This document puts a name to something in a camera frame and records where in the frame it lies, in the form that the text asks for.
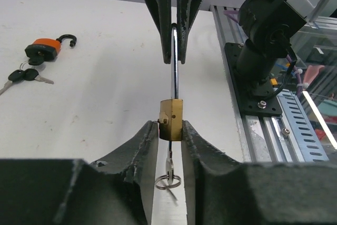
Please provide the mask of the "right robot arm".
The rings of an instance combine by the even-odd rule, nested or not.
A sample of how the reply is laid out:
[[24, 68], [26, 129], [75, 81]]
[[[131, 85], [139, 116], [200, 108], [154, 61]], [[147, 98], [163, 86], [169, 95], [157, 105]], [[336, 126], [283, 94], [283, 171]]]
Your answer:
[[[179, 97], [178, 64], [186, 60], [187, 41], [202, 0], [145, 0], [161, 38], [163, 61], [172, 67], [171, 97]], [[239, 9], [238, 22], [253, 48], [268, 61], [289, 56], [290, 67], [283, 83], [296, 63], [290, 37], [304, 24], [304, 18], [287, 0], [245, 0]]]

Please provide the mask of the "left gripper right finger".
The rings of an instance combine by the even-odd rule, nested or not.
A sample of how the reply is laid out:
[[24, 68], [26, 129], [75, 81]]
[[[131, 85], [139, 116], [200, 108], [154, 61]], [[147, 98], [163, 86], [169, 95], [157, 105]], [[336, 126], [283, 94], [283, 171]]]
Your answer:
[[336, 166], [241, 163], [182, 124], [188, 224], [336, 224]]

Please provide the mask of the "small padlock keys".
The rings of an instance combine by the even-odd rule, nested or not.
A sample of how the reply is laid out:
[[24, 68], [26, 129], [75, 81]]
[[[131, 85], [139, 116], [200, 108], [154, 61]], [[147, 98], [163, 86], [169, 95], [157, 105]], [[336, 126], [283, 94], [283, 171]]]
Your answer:
[[166, 173], [155, 179], [155, 187], [158, 190], [166, 191], [173, 200], [173, 203], [177, 205], [177, 197], [172, 190], [181, 185], [182, 179], [180, 176], [174, 173], [172, 141], [169, 141], [168, 143], [167, 157], [165, 162]]

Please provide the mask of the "small brass padlock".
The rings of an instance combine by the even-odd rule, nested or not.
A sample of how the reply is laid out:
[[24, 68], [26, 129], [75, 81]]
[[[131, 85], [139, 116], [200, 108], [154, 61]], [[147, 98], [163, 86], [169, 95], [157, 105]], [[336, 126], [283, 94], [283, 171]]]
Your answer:
[[182, 139], [183, 100], [179, 99], [179, 56], [177, 24], [171, 32], [171, 98], [160, 102], [159, 133], [163, 140], [176, 142]]

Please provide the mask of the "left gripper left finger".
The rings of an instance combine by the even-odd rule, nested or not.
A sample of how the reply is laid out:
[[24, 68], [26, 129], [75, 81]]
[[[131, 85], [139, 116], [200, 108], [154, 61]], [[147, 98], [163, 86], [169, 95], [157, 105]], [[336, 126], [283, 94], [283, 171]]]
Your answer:
[[1, 224], [150, 224], [158, 124], [106, 156], [2, 159]]

